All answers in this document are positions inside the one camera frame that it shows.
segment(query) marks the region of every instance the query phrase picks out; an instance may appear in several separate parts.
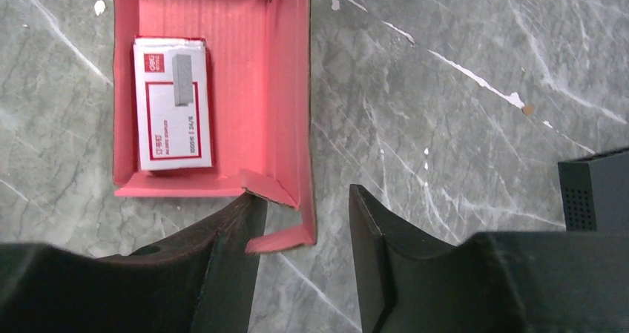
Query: gray surface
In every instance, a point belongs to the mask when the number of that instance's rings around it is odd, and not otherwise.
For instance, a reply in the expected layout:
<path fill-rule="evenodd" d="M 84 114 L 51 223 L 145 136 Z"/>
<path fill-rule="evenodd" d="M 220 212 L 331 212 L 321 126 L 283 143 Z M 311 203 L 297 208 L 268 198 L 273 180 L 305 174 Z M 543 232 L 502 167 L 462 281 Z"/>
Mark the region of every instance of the gray surface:
<path fill-rule="evenodd" d="M 96 1 L 0 0 L 2 241 L 128 254 L 229 201 L 112 196 L 112 1 Z M 350 183 L 450 243 L 563 230 L 556 162 L 629 141 L 628 0 L 336 1 L 312 2 L 319 244 L 263 257 L 252 332 L 356 330 Z M 272 206 L 267 230 L 295 220 Z"/>

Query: red logo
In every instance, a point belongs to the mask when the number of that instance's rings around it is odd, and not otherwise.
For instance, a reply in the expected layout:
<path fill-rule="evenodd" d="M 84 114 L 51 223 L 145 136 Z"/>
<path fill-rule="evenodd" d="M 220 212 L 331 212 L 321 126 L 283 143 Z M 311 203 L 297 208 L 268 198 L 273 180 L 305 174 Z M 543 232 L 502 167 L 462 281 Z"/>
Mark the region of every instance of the red logo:
<path fill-rule="evenodd" d="M 144 72 L 164 72 L 164 54 L 145 53 Z"/>

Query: marble surface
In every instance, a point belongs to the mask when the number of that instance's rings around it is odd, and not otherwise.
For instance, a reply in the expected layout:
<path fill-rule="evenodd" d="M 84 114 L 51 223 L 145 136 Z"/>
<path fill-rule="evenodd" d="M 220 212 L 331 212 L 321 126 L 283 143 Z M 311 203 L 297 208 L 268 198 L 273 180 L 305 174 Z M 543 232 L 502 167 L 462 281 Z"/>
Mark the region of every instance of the marble surface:
<path fill-rule="evenodd" d="M 97 1 L 0 0 L 3 242 L 128 254 L 230 200 L 112 196 Z M 450 243 L 564 230 L 556 162 L 629 142 L 628 38 L 629 0 L 312 0 L 319 244 L 262 258 L 250 331 L 358 330 L 350 183 Z"/>

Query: open cardboard box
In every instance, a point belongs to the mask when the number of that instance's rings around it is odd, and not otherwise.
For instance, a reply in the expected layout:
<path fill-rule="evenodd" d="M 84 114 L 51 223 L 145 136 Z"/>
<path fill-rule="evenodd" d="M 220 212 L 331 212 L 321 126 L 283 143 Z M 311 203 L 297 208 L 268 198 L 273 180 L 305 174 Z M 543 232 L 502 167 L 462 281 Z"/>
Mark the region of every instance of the open cardboard box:
<path fill-rule="evenodd" d="M 114 0 L 113 181 L 117 196 L 224 197 L 250 191 L 300 209 L 303 224 L 248 252 L 316 243 L 310 134 L 310 0 Z M 213 168 L 139 169 L 136 36 L 203 38 Z"/>

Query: white and red box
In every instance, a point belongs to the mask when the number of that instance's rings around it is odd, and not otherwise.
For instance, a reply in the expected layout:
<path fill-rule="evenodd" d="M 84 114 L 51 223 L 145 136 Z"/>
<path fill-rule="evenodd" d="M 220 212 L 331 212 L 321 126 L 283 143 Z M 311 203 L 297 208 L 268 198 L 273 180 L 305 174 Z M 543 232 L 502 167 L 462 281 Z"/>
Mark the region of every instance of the white and red box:
<path fill-rule="evenodd" d="M 203 40 L 134 42 L 141 170 L 212 166 Z"/>

